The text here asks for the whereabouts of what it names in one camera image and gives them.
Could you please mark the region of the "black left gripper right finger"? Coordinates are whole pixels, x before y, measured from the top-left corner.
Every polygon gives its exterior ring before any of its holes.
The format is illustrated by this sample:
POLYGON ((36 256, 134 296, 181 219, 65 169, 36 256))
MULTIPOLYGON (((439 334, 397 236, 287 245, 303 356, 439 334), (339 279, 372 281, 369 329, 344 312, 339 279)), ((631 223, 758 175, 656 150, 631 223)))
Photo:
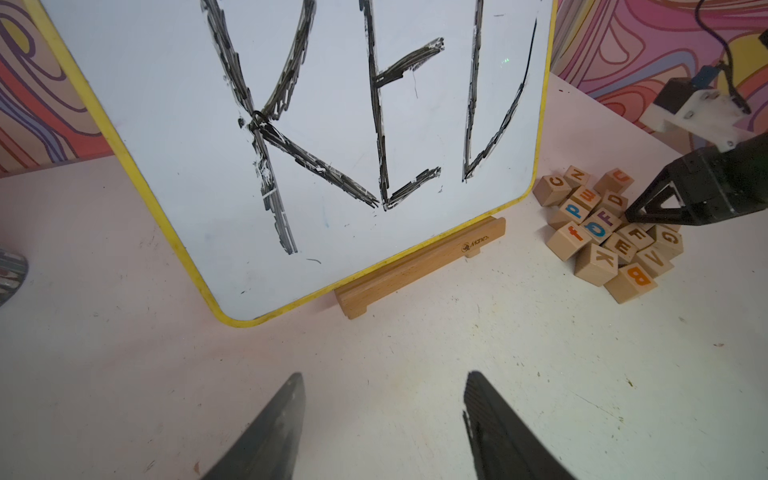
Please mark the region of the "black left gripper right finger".
POLYGON ((479 479, 574 479, 481 372, 468 374, 463 400, 479 479))

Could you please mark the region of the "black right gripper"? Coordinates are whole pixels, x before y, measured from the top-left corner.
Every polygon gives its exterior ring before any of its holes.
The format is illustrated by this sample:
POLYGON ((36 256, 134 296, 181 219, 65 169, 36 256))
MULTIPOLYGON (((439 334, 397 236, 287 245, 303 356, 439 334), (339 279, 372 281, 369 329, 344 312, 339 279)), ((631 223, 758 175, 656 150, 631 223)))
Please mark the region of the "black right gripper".
POLYGON ((662 171, 627 208, 630 223, 708 225, 767 208, 767 135, 704 147, 662 171))

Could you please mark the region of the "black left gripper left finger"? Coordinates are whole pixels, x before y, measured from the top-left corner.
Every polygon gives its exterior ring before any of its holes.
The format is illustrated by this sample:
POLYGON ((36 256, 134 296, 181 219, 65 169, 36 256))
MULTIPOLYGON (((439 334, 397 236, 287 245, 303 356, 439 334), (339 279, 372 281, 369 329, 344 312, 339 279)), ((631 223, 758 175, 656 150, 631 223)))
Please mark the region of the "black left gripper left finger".
POLYGON ((291 479, 299 453, 306 394, 293 373, 205 479, 291 479))

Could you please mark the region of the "wooden letter block E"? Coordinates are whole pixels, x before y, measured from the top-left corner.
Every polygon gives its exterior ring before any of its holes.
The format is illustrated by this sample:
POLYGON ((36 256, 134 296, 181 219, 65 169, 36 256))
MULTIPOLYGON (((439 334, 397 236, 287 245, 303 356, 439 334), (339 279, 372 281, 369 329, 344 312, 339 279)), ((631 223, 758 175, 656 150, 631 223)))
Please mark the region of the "wooden letter block E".
POLYGON ((602 243, 602 247, 612 251, 618 256, 620 266, 631 263, 638 252, 638 248, 629 240, 622 237, 618 232, 612 233, 602 243))

